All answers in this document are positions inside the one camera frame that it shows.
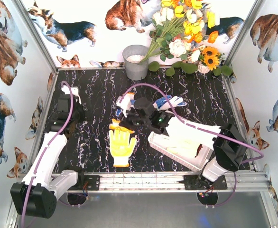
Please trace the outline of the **white glove orange cuff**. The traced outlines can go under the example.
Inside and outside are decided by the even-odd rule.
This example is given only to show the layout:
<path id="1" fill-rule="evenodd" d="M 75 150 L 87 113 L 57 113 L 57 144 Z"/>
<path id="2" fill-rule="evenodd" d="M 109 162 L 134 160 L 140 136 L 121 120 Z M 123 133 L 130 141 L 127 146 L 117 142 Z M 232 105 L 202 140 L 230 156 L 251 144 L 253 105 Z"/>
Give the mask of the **white glove orange cuff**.
<path id="1" fill-rule="evenodd" d="M 116 120 L 116 119 L 112 119 L 112 123 L 109 124 L 109 129 L 110 130 L 119 130 L 119 131 L 123 131 L 123 132 L 128 132 L 130 134 L 135 133 L 134 130 L 130 130 L 126 127 L 120 126 L 120 120 Z"/>

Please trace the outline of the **orange dotted white glove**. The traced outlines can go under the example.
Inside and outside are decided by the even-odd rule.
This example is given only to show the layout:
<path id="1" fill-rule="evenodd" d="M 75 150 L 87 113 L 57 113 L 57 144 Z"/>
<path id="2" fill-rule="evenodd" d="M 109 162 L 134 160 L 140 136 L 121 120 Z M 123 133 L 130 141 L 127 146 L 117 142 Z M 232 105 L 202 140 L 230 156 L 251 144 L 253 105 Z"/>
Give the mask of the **orange dotted white glove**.
<path id="1" fill-rule="evenodd" d="M 109 130 L 110 153 L 114 159 L 114 167 L 129 167 L 129 157 L 132 155 L 137 140 L 130 138 L 129 132 Z"/>

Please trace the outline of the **cream glove red cuff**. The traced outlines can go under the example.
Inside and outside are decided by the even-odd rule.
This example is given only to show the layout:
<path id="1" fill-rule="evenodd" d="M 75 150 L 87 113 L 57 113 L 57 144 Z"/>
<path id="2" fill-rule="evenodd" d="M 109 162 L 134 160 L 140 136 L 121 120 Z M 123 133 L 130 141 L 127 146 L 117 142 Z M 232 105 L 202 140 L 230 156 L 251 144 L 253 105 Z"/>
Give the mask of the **cream glove red cuff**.
<path id="1" fill-rule="evenodd" d="M 185 140 L 185 141 L 174 141 L 167 146 L 165 146 L 165 149 L 179 157 L 185 157 L 185 158 L 194 158 L 199 153 L 200 149 L 202 147 L 202 144 L 199 142 L 194 142 L 191 140 Z"/>

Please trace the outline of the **white perforated storage basket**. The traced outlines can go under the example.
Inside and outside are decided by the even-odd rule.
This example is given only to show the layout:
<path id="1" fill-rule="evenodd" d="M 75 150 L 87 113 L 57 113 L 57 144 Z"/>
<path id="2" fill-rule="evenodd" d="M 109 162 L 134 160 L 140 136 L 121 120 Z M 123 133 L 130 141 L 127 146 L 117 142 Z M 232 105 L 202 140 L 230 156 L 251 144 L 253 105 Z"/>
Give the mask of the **white perforated storage basket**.
<path id="1" fill-rule="evenodd" d="M 149 135 L 148 142 L 153 149 L 196 172 L 203 169 L 213 153 L 210 148 L 197 142 L 176 140 L 154 132 Z"/>

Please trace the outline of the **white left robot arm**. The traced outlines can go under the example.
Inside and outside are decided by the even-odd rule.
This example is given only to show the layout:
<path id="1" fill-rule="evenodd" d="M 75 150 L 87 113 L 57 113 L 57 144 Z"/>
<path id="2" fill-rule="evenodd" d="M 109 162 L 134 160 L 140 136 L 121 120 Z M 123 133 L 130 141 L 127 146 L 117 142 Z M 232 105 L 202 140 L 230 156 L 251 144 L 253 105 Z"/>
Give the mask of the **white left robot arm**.
<path id="1" fill-rule="evenodd" d="M 84 184 L 80 168 L 67 166 L 52 179 L 57 159 L 78 122 L 85 120 L 79 95 L 60 95 L 57 117 L 46 129 L 43 144 L 30 170 L 20 183 L 14 183 L 10 194 L 16 211 L 22 216 L 50 218 L 61 196 L 72 187 Z"/>

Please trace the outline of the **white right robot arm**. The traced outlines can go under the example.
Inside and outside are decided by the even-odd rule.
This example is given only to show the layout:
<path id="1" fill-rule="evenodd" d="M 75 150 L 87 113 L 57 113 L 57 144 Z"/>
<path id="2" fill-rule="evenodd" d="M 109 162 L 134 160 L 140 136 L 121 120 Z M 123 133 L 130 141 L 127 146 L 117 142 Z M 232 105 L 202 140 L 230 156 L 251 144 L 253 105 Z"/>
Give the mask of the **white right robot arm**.
<path id="1" fill-rule="evenodd" d="M 170 108 L 186 103 L 180 96 L 164 96 L 155 102 L 134 99 L 132 93 L 119 96 L 116 106 L 123 114 L 120 126 L 129 130 L 146 126 L 151 130 L 150 147 L 215 182 L 238 171 L 245 154 L 245 141 L 235 126 L 211 126 L 175 115 Z"/>

